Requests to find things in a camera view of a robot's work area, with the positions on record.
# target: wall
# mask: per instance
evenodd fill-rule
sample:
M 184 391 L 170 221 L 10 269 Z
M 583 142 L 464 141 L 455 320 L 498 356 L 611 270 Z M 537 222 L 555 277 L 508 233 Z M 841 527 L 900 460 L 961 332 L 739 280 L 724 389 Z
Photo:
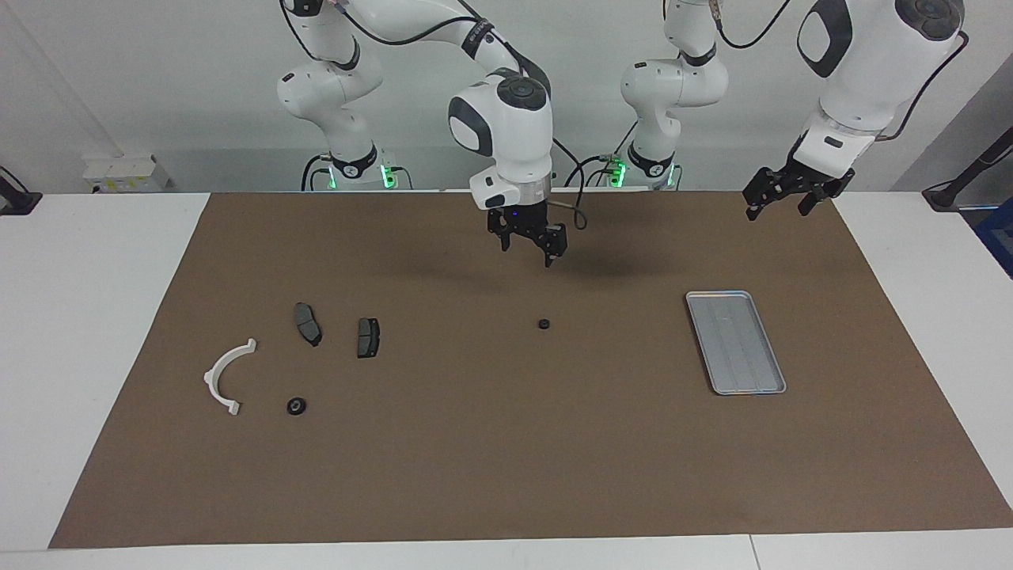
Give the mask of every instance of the wall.
M 956 118 L 901 176 L 893 190 L 919 190 L 956 177 L 1013 126 L 1013 57 L 989 79 Z M 999 203 L 1013 197 L 1013 160 L 982 172 L 957 203 Z
M 556 134 L 582 156 L 614 148 L 634 118 L 619 94 L 625 67 L 676 55 L 652 0 L 473 3 L 552 77 Z M 726 2 L 727 32 L 752 37 L 779 3 Z M 80 154 L 108 145 L 82 129 L 80 113 L 51 92 L 53 74 L 7 33 L 18 22 L 114 145 L 155 153 L 181 190 L 292 189 L 306 158 L 322 150 L 315 127 L 288 115 L 276 98 L 278 77 L 305 56 L 270 0 L 0 0 L 0 8 L 7 4 L 9 11 L 0 9 L 0 159 L 34 187 L 82 190 Z M 757 167 L 783 163 L 823 85 L 794 47 L 810 5 L 792 3 L 753 50 L 719 48 L 731 74 L 727 97 L 679 113 L 684 187 L 742 187 Z M 968 8 L 970 47 L 937 79 L 908 134 L 860 159 L 854 188 L 894 184 L 1013 51 L 1011 17 L 1007 0 Z M 449 45 L 363 44 L 385 68 L 384 85 L 353 103 L 374 137 L 417 169 L 416 185 L 465 185 L 483 162 L 454 144 L 446 104 L 480 70 Z M 569 169 L 561 157 L 556 164 L 563 174 Z

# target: metal tray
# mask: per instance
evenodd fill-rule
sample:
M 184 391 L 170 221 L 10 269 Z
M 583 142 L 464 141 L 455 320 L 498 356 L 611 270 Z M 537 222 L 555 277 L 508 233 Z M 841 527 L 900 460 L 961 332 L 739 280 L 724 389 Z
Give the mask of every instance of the metal tray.
M 785 391 L 784 377 L 749 294 L 691 292 L 686 305 L 714 392 L 736 396 Z

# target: black rubber ring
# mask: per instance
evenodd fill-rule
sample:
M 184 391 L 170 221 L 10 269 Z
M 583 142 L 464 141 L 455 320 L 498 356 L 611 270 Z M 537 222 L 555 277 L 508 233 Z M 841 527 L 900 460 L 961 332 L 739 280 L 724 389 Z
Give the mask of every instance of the black rubber ring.
M 299 416 L 306 411 L 306 401 L 302 398 L 293 398 L 286 407 L 289 414 Z

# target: table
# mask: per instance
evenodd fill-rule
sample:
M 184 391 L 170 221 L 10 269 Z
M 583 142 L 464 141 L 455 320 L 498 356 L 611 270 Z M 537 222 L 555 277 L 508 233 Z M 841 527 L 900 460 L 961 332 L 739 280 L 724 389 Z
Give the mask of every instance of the table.
M 999 569 L 1013 560 L 1013 530 L 37 552 L 207 198 L 47 195 L 31 216 L 0 219 L 0 567 Z M 919 194 L 853 192 L 837 203 L 1013 503 L 1013 280 L 959 216 L 932 212 Z

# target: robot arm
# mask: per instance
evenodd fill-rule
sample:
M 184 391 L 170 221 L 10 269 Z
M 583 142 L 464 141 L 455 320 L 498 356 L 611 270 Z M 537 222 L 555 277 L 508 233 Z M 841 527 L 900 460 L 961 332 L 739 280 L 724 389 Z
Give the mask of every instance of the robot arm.
M 356 57 L 359 66 L 366 57 L 350 26 L 387 45 L 431 40 L 460 46 L 487 72 L 484 80 L 458 93 L 448 110 L 458 144 L 495 161 L 470 179 L 475 203 L 489 211 L 488 229 L 500 238 L 503 250 L 510 246 L 510 235 L 516 233 L 542 248 L 546 266 L 563 253 L 565 226 L 549 225 L 546 220 L 552 171 L 551 87 L 537 65 L 463 0 L 312 0 L 311 9 L 305 10 L 307 1 L 300 0 L 299 10 L 291 3 L 285 7 L 303 30 L 297 34 L 306 37 L 307 51 L 330 61 L 304 66 L 315 74 L 300 74 L 304 70 L 297 68 L 279 83 L 279 94 L 293 114 L 320 126 L 332 156 L 363 157 L 345 174 L 372 164 L 369 159 L 376 159 L 376 147 L 362 119 L 342 105 L 380 84 L 378 68 L 374 74 L 354 65 Z M 304 16 L 300 10 L 310 13 Z M 303 17 L 311 20 L 303 22 L 299 19 Z
M 805 194 L 803 216 L 840 195 L 855 160 L 962 34 L 962 0 L 883 0 L 860 19 L 857 1 L 819 0 L 802 22 L 798 50 L 827 86 L 784 167 L 761 168 L 743 190 L 751 220 L 792 193 Z
M 380 151 L 366 119 L 344 107 L 380 86 L 376 57 L 363 52 L 352 24 L 325 0 L 283 0 L 282 8 L 311 61 L 278 82 L 278 97 L 294 116 L 323 131 L 331 171 L 347 184 L 380 179 Z
M 682 132 L 675 109 L 714 104 L 728 87 L 728 71 L 716 55 L 717 27 L 707 0 L 670 3 L 665 34 L 679 49 L 679 57 L 631 65 L 623 74 L 621 88 L 623 98 L 637 113 L 625 161 L 633 166 L 633 179 L 646 179 L 654 188 L 671 180 Z

